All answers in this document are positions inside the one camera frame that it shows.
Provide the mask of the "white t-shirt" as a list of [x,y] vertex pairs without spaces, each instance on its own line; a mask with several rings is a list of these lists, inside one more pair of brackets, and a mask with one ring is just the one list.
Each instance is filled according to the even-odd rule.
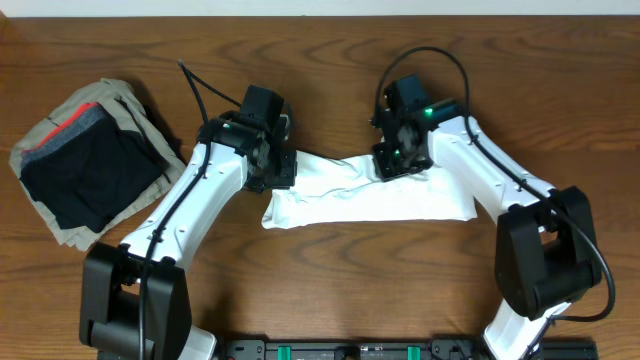
[[262,226],[291,229],[317,223],[476,217],[473,195],[443,168],[384,182],[370,155],[335,160],[299,151],[295,185],[272,192]]

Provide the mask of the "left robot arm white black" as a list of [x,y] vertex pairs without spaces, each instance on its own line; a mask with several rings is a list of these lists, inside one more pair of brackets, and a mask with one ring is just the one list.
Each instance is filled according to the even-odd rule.
[[101,359],[211,359],[217,339],[196,327],[186,273],[205,235],[239,191],[295,182],[283,148],[291,118],[273,130],[224,116],[204,125],[191,159],[152,214],[119,245],[96,243],[84,262],[80,340]]

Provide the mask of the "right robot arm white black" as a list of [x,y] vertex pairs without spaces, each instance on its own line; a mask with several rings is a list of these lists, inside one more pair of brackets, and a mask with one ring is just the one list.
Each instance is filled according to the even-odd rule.
[[390,104],[371,123],[383,133],[373,148],[379,177],[442,168],[497,226],[494,273],[503,300],[476,357],[542,358],[548,327],[608,275],[586,195],[526,171],[452,99]]

